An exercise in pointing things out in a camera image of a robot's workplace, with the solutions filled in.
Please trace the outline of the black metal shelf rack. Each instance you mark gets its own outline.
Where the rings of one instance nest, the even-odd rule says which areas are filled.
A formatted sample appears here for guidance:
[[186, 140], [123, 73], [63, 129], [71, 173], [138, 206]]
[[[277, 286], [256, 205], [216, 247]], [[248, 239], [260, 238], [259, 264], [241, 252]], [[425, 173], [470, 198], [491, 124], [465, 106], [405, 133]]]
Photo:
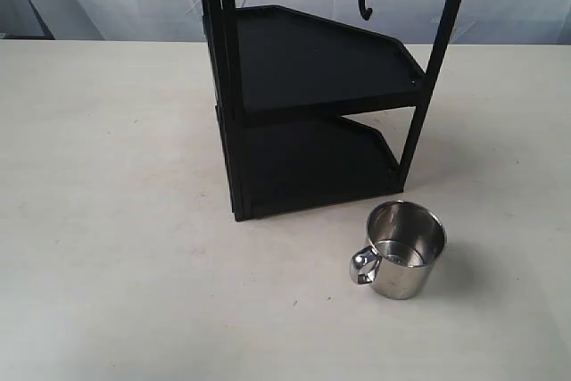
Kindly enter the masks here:
[[399, 194], [461, 1], [445, 0], [421, 67], [394, 37], [202, 0], [236, 220]]

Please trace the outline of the stainless steel mug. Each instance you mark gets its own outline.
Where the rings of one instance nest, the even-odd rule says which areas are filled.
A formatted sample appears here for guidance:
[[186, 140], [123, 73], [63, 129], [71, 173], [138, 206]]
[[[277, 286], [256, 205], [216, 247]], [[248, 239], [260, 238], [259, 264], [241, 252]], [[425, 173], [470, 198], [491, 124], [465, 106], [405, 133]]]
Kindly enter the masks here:
[[427, 208], [408, 201], [378, 205], [368, 216], [365, 247], [350, 259], [352, 282], [394, 300], [420, 293], [447, 236]]

